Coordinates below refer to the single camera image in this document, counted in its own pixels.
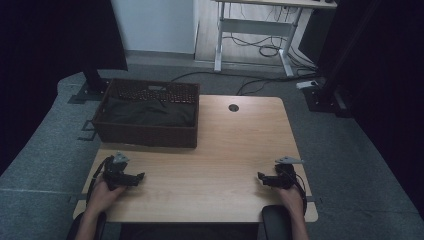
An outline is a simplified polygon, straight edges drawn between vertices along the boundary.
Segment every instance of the black cloth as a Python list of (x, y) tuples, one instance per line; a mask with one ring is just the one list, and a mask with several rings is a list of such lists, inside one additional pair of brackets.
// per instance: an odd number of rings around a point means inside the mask
[(109, 98), (100, 121), (144, 126), (193, 127), (194, 104), (159, 100), (130, 102)]
[(258, 224), (122, 224), (120, 240), (256, 240)]
[(0, 1), (0, 43), (1, 172), (50, 110), (58, 81), (127, 70), (110, 0)]

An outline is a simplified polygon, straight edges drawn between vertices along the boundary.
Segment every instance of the metal bracket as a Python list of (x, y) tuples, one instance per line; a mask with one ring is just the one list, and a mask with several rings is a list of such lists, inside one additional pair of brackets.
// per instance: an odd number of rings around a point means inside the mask
[(302, 89), (302, 88), (307, 88), (307, 87), (317, 87), (317, 86), (318, 86), (318, 83), (315, 80), (301, 82), (301, 83), (296, 84), (297, 89)]
[(283, 158), (275, 160), (276, 163), (282, 163), (282, 164), (303, 164), (305, 163), (304, 160), (296, 159), (292, 157), (285, 156)]
[(116, 156), (113, 158), (113, 163), (122, 163), (122, 162), (128, 162), (129, 159), (121, 152), (116, 152)]
[[(101, 79), (106, 84), (109, 84), (109, 79)], [(104, 93), (91, 91), (88, 84), (85, 82), (77, 95), (72, 95), (68, 100), (68, 104), (85, 104), (86, 101), (102, 101)]]
[(331, 96), (325, 95), (323, 89), (309, 87), (302, 89), (306, 103), (311, 112), (335, 113), (337, 117), (351, 118), (349, 94), (338, 87)]
[(96, 134), (97, 134), (96, 129), (94, 129), (94, 128), (87, 128), (87, 126), (88, 126), (89, 123), (91, 123), (91, 120), (86, 120), (85, 123), (84, 123), (84, 126), (81, 129), (81, 131), (83, 131), (83, 132), (93, 132), (93, 135), (91, 135), (90, 138), (79, 137), (78, 140), (92, 142), (94, 140), (94, 138), (96, 137)]

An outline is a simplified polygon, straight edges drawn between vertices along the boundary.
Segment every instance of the hand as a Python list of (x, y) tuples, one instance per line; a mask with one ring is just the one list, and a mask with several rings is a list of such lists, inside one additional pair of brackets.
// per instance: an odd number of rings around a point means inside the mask
[(97, 177), (93, 186), (90, 200), (88, 201), (87, 209), (81, 219), (77, 236), (77, 240), (93, 239), (97, 219), (101, 212), (106, 211), (116, 199), (125, 191), (126, 187), (120, 186), (113, 191), (110, 191), (107, 183), (103, 179), (103, 175)]
[(283, 205), (290, 212), (290, 215), (302, 215), (303, 216), (303, 201), (300, 195), (299, 189), (296, 185), (293, 185), (289, 189), (274, 188), (280, 195)]
[(106, 211), (116, 199), (125, 191), (126, 187), (119, 186), (113, 191), (110, 191), (107, 183), (103, 179), (103, 175), (97, 177), (93, 186), (90, 201), (88, 201), (86, 212), (95, 216)]
[(303, 216), (303, 201), (299, 189), (296, 185), (289, 189), (275, 189), (280, 195), (284, 207), (290, 213), (293, 240), (308, 240), (308, 231)]

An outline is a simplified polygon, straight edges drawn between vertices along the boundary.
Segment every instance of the gray floor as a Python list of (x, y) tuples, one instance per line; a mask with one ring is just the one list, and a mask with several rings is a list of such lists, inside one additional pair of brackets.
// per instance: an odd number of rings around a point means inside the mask
[[(169, 81), (210, 68), (129, 65), (129, 72), (101, 71), (103, 77)], [(225, 70), (263, 77), (278, 71)], [(201, 94), (234, 95), (250, 78), (192, 75)], [(0, 178), (0, 239), (64, 239), (75, 202), (100, 141), (79, 141), (98, 102), (68, 104), (84, 82), (82, 74), (63, 79), (58, 97), (27, 146)], [(319, 219), (308, 223), (311, 239), (424, 239), (424, 223), (373, 144), (353, 119), (308, 111), (296, 82), (269, 83), (254, 94), (280, 97), (285, 105), (305, 170), (317, 199)], [(246, 91), (261, 87), (251, 85)], [(108, 224), (104, 239), (117, 239), (119, 225)]]

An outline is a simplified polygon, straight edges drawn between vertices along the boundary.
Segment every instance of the cable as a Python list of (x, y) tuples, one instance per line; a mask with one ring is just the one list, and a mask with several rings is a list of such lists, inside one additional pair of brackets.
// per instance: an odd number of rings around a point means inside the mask
[[(183, 74), (183, 75), (178, 76), (176, 78), (173, 78), (169, 82), (172, 83), (172, 82), (175, 82), (178, 79), (181, 79), (183, 77), (187, 77), (187, 76), (191, 76), (191, 75), (195, 75), (195, 74), (210, 74), (210, 75), (219, 75), (219, 76), (245, 77), (245, 78), (256, 79), (256, 80), (253, 80), (253, 81), (250, 81), (250, 82), (243, 83), (242, 86), (237, 91), (236, 96), (243, 96), (243, 95), (246, 95), (246, 94), (251, 94), (251, 93), (259, 92), (260, 90), (262, 90), (265, 87), (266, 84), (271, 83), (271, 82), (289, 82), (289, 81), (295, 81), (295, 80), (301, 80), (301, 79), (308, 79), (308, 78), (320, 77), (320, 75), (317, 75), (317, 74), (305, 74), (305, 75), (302, 75), (302, 76), (291, 77), (291, 78), (283, 78), (283, 77), (263, 78), (263, 77), (255, 77), (255, 76), (248, 76), (248, 75), (241, 75), (241, 74), (216, 73), (216, 72), (191, 72), (191, 73), (186, 73), (186, 74)], [(246, 86), (248, 86), (250, 84), (253, 84), (253, 83), (257, 83), (257, 82), (265, 82), (265, 83), (259, 89), (255, 90), (255, 91), (243, 93), (243, 89)]]
[(243, 4), (241, 3), (240, 3), (240, 12), (241, 12), (241, 15), (243, 15), (244, 19), (246, 19), (246, 16), (244, 16), (244, 13), (243, 13)]
[(305, 192), (306, 192), (306, 186), (305, 186), (305, 182), (303, 181), (303, 178), (302, 178), (301, 176), (297, 175), (297, 174), (296, 174), (296, 176), (297, 176), (298, 178), (300, 178), (300, 180), (302, 181), (303, 191), (305, 191)]
[(100, 171), (102, 171), (102, 168), (106, 163), (106, 160), (107, 158), (100, 163), (100, 165), (97, 167), (97, 170), (94, 172), (93, 177), (91, 178), (90, 186), (88, 187), (88, 191), (87, 191), (87, 199), (85, 200), (86, 204), (88, 204), (88, 201), (90, 200), (91, 193), (93, 192), (93, 189), (94, 189), (94, 184), (96, 183), (96, 179), (99, 176)]
[(284, 172), (286, 175), (287, 175), (287, 177), (289, 177), (290, 178), (290, 180), (292, 181), (292, 183), (294, 184), (294, 185), (296, 185), (296, 187), (298, 188), (298, 190), (299, 190), (299, 193), (300, 193), (300, 197), (302, 198), (302, 202), (303, 202), (303, 215), (305, 215), (306, 214), (306, 209), (307, 209), (307, 207), (308, 207), (308, 201), (306, 200), (306, 188), (305, 188), (305, 184), (303, 184), (303, 188), (302, 188), (302, 186), (300, 186), (300, 184), (299, 184), (299, 182), (297, 181), (297, 179), (293, 179), (291, 176), (290, 176), (290, 174), (289, 173), (287, 173), (287, 172)]
[(274, 9), (275, 9), (275, 6), (273, 6), (272, 9), (271, 9), (271, 12), (268, 13), (268, 16), (266, 17), (265, 22), (268, 21), (268, 18), (271, 15), (271, 13), (274, 11)]
[(289, 7), (289, 9), (287, 10), (287, 13), (286, 13), (286, 19), (284, 19), (284, 22), (287, 22), (287, 17), (289, 16), (289, 12), (290, 12), (290, 7)]
[(280, 17), (281, 17), (281, 13), (283, 12), (283, 6), (280, 6), (280, 14), (278, 14), (278, 17), (275, 18), (276, 14), (277, 14), (277, 10), (274, 12), (274, 20), (276, 22), (280, 21)]
[[(246, 41), (244, 41), (244, 40), (241, 40), (241, 39), (239, 39), (239, 38), (237, 38), (237, 37), (234, 37), (232, 33), (231, 33), (231, 36), (229, 36), (229, 37), (223, 37), (223, 39), (226, 39), (226, 38), (231, 38), (235, 44), (237, 44), (237, 45), (239, 45), (239, 46), (242, 46), (242, 47), (244, 47), (244, 46), (254, 46), (254, 47), (258, 47), (258, 48), (259, 48), (259, 54), (261, 54), (261, 55), (262, 55), (262, 56), (264, 56), (264, 57), (273, 57), (273, 56), (278, 55), (278, 54), (279, 54), (279, 50), (280, 50), (280, 49), (282, 49), (282, 48), (281, 48), (282, 41), (283, 41), (283, 40), (284, 40), (284, 41), (286, 41), (286, 39), (284, 39), (284, 38), (282, 38), (282, 37), (273, 37), (273, 36), (269, 36), (269, 37), (266, 37), (266, 38), (264, 38), (264, 39), (262, 39), (262, 40), (260, 40), (260, 41), (258, 41), (258, 42), (249, 43), (249, 42), (246, 42)], [(281, 42), (280, 42), (280, 46), (279, 46), (279, 47), (278, 47), (278, 46), (275, 46), (275, 44), (272, 42), (272, 39), (273, 39), (273, 38), (279, 38), (279, 39), (281, 40)], [(266, 40), (268, 40), (268, 39), (271, 39), (271, 43), (272, 43), (272, 45), (269, 45), (269, 44), (266, 44), (266, 45), (258, 45), (259, 43), (262, 43), (262, 42), (264, 42), (264, 41), (266, 41)], [(263, 51), (262, 51), (263, 49), (273, 49), (273, 50), (275, 50), (275, 53), (274, 53), (274, 54), (264, 54), (264, 53), (263, 53)], [(307, 63), (313, 64), (313, 62), (311, 62), (311, 61), (309, 61), (309, 60), (307, 60), (307, 59), (305, 59), (305, 58), (303, 58), (303, 57), (299, 56), (299, 55), (296, 53), (296, 51), (294, 50), (293, 46), (290, 46), (290, 49), (291, 49), (291, 50), (292, 50), (292, 52), (293, 52), (293, 53), (294, 53), (297, 57), (299, 57), (300, 59), (302, 59), (302, 60), (306, 61)], [(315, 66), (308, 66), (308, 65), (305, 65), (305, 64), (301, 63), (299, 60), (297, 60), (297, 59), (296, 59), (293, 55), (291, 55), (290, 53), (288, 53), (287, 55), (288, 55), (288, 57), (292, 60), (293, 65), (295, 65), (296, 67), (304, 67), (304, 68), (308, 68), (308, 69), (310, 69), (310, 70), (312, 70), (312, 71), (316, 71), (316, 70), (317, 70), (317, 67), (315, 67)]]
[(284, 7), (285, 9), (287, 9), (287, 12), (285, 12), (286, 13), (286, 15), (287, 14), (293, 14), (293, 13), (295, 13), (296, 11), (297, 11), (297, 8), (294, 8), (295, 10), (293, 11), (293, 12), (290, 12), (290, 8), (287, 8), (287, 7)]

